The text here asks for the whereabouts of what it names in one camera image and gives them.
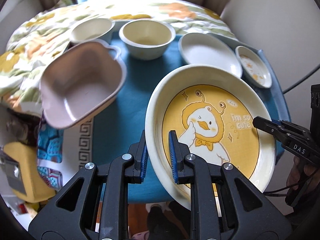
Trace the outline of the person's right hand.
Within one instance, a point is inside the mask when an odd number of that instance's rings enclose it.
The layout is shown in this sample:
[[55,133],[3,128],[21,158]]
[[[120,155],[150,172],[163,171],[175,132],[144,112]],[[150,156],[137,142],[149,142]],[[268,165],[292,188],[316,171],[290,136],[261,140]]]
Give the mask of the person's right hand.
[[[291,186],[293,184],[298,183],[298,181],[300,180],[300,174],[301,172],[298,169],[298,165],[300,163],[300,159],[297,156],[294,156],[293,158],[293,167],[291,168],[291,171],[289,173],[289,176],[287,178],[286,181],[286,185],[287,186]],[[313,174],[313,172],[315,172],[316,168],[312,165],[309,164],[305,164],[304,165],[304,173],[307,176],[310,176]],[[306,189],[306,193],[309,193],[311,191],[313,191],[319,184],[319,171],[317,171],[313,177],[312,180],[308,186],[308,188]]]

